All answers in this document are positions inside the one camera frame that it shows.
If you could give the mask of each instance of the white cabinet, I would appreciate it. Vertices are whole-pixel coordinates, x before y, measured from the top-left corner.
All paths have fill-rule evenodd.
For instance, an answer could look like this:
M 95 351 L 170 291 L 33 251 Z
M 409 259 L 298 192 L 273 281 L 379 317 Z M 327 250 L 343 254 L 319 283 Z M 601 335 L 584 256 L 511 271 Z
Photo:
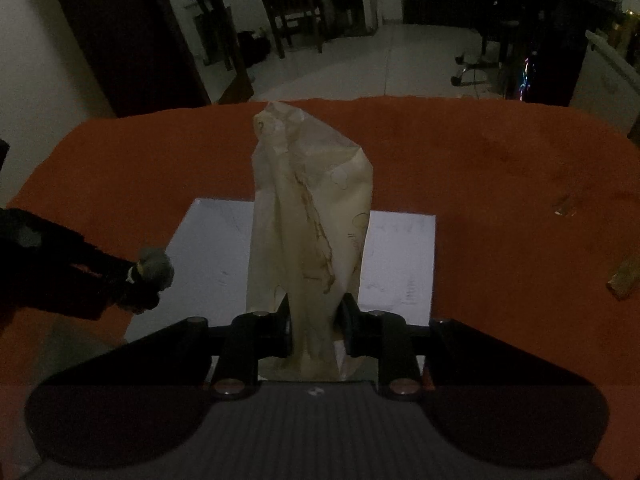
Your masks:
M 589 46 L 570 106 L 615 126 L 624 135 L 640 114 L 640 75 L 609 46 L 587 31 Z

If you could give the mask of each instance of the plastic bag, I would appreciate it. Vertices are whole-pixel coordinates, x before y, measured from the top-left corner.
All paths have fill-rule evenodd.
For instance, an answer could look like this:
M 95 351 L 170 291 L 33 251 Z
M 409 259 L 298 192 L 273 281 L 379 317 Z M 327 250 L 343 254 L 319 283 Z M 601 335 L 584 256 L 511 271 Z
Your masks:
M 373 169 L 361 147 L 306 112 L 270 103 L 254 117 L 254 224 L 247 311 L 274 312 L 284 293 L 293 354 L 260 362 L 273 380 L 335 381 L 333 320 L 357 298 Z

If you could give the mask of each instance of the crumpled wrapper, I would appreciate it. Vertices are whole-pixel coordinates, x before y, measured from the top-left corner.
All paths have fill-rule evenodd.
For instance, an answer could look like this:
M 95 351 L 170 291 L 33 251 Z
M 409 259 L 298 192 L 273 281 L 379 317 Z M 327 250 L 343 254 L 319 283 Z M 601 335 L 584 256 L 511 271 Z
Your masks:
M 260 362 L 271 380 L 335 381 L 333 321 L 357 298 L 373 169 L 361 147 L 306 112 L 270 103 L 254 117 L 258 145 L 247 311 L 289 297 L 293 354 Z

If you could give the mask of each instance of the orange fabric surface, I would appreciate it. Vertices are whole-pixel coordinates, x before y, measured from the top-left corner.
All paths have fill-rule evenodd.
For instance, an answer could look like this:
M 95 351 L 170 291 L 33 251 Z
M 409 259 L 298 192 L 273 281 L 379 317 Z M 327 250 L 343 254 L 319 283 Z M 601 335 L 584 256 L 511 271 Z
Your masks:
M 572 109 L 519 102 L 366 98 L 293 103 L 359 143 L 373 208 L 436 214 L 433 315 L 452 317 L 601 386 L 610 424 L 596 464 L 640 474 L 640 291 L 605 288 L 640 248 L 640 158 Z M 82 124 L 11 206 L 134 259 L 168 243 L 196 197 L 252 199 L 252 117 L 261 103 Z M 570 195 L 572 216 L 554 214 Z M 25 309 L 0 337 L 7 384 L 26 380 L 50 314 Z M 126 314 L 82 322 L 122 337 Z

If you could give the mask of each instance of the white tile floor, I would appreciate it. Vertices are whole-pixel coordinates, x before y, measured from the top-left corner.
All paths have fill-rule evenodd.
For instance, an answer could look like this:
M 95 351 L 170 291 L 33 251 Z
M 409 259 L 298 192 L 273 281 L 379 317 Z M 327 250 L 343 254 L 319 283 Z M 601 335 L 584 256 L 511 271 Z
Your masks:
M 496 56 L 490 44 L 488 57 Z M 373 36 L 338 38 L 323 45 L 287 49 L 285 59 L 274 51 L 263 62 L 249 68 L 254 78 L 253 100 L 293 100 L 309 98 L 349 100 L 364 96 L 415 95 L 443 97 L 498 98 L 491 92 L 497 71 L 467 73 L 463 86 L 451 85 L 457 65 L 454 58 L 465 52 L 477 57 L 479 34 L 464 28 L 429 25 L 384 25 Z M 226 81 L 215 67 L 204 77 L 215 100 Z

